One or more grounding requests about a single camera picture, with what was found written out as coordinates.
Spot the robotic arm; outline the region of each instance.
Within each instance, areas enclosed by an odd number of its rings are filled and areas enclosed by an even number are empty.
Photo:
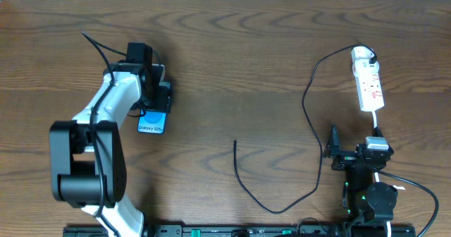
[[[169,113],[171,84],[164,82],[164,66],[152,64],[153,49],[144,43],[129,43],[126,59],[110,63],[114,76],[104,71],[104,82],[92,101],[72,121],[56,121],[50,129],[51,187],[57,200],[95,215],[99,210],[101,184],[98,167],[104,171],[105,208],[97,220],[110,236],[141,237],[144,215],[125,194],[127,172],[119,128],[131,109]],[[90,119],[94,105],[95,135],[101,161],[78,162],[74,154],[93,152]]]

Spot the wood grain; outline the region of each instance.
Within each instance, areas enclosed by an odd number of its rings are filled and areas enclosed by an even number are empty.
[[[379,56],[379,125],[395,149],[386,170],[437,194],[440,213],[427,235],[449,236],[450,28],[449,0],[4,0],[0,236],[61,236],[66,224],[95,224],[50,192],[49,127],[88,103],[104,69],[81,30],[122,51],[129,41],[152,45],[174,82],[165,135],[137,133],[133,118],[121,128],[128,195],[151,217],[186,224],[345,217],[344,173],[331,171],[330,160],[317,193],[274,216],[237,184],[232,145],[237,138],[243,181],[271,209],[309,192],[319,149],[302,92],[321,57],[365,42]],[[371,129],[370,115],[358,108],[349,54],[319,67],[306,106],[322,142],[332,122],[348,147]],[[395,222],[420,231],[433,201],[406,188]]]

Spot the white cord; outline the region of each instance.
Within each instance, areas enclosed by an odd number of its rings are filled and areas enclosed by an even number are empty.
[[[371,111],[371,113],[373,114],[373,128],[377,128],[378,127],[378,119],[376,117],[376,111]]]

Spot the wooden table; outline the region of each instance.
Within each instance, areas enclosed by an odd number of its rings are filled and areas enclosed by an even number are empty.
[[[450,14],[450,0],[3,0],[0,236],[61,236],[66,224],[96,224],[50,191],[50,125],[87,105],[105,69],[82,30],[122,51],[130,41],[152,45],[174,82],[164,135],[138,133],[136,118],[121,128],[127,193],[150,217],[186,224],[346,217],[344,173],[332,171],[331,160],[317,192],[276,216],[237,184],[232,146],[237,138],[243,182],[271,209],[309,192],[319,147],[302,93],[321,57],[364,42],[381,64],[379,126],[395,150],[385,170],[437,194],[440,213],[428,236],[449,236]],[[306,107],[323,144],[333,122],[352,149],[372,120],[359,111],[350,63],[349,52],[324,62]],[[433,200],[406,189],[395,222],[419,232]]]

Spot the power strip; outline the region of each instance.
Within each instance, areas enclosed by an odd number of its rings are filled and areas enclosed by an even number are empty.
[[[352,72],[357,84],[360,110],[375,111],[384,106],[379,62],[370,63],[374,54],[366,47],[355,47],[351,51]]]

